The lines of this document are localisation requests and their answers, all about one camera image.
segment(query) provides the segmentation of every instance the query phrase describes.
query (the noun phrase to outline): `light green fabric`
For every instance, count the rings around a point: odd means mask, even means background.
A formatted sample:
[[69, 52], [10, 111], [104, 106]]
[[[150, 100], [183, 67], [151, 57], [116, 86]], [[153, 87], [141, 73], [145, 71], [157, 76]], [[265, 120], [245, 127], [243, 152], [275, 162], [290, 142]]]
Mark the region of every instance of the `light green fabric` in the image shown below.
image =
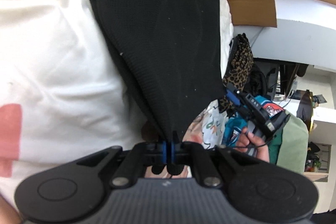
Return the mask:
[[277, 165], [297, 173], [305, 171], [308, 129], [305, 123], [291, 114], [282, 132], [282, 144]]

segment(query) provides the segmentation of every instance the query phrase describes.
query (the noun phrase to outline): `leopard print fabric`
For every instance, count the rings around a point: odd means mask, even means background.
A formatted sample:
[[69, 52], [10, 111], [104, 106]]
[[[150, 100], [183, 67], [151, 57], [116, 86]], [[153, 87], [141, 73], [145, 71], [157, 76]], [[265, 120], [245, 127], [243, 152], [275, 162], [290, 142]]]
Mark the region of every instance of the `leopard print fabric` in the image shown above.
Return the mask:
[[[243, 91], [247, 78], [253, 66], [253, 54], [246, 35], [238, 34], [237, 50], [233, 54], [231, 62], [227, 65], [223, 84], [231, 82], [237, 89]], [[220, 112], [233, 109], [233, 103], [226, 97], [219, 99]]]

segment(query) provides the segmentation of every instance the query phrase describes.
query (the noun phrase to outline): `folded black cloth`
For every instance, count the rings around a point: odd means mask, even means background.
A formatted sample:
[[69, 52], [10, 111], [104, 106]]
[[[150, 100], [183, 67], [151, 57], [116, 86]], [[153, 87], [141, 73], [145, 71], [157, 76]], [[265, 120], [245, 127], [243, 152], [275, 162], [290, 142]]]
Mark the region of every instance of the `folded black cloth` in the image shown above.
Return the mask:
[[224, 96], [219, 0], [90, 0], [127, 88], [163, 138]]

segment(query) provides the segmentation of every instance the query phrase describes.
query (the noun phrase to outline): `white blanket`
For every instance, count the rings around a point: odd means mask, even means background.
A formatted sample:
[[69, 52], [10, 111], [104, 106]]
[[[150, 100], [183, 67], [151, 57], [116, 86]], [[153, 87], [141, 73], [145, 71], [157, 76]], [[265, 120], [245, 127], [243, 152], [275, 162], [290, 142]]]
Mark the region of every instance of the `white blanket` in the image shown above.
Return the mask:
[[[220, 0], [221, 70], [233, 26]], [[0, 0], [0, 194], [14, 205], [27, 176], [142, 141], [89, 0]]]

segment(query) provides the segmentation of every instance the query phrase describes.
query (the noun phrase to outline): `green fabric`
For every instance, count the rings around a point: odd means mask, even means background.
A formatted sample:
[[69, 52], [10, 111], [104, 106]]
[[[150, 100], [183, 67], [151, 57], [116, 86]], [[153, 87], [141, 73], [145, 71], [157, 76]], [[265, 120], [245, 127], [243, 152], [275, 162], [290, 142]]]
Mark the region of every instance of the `green fabric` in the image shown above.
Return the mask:
[[278, 130], [275, 133], [274, 139], [268, 145], [270, 163], [272, 164], [277, 163], [281, 144], [282, 144], [282, 130]]
[[291, 114], [282, 132], [277, 165], [297, 173], [305, 171], [308, 129], [305, 123]]

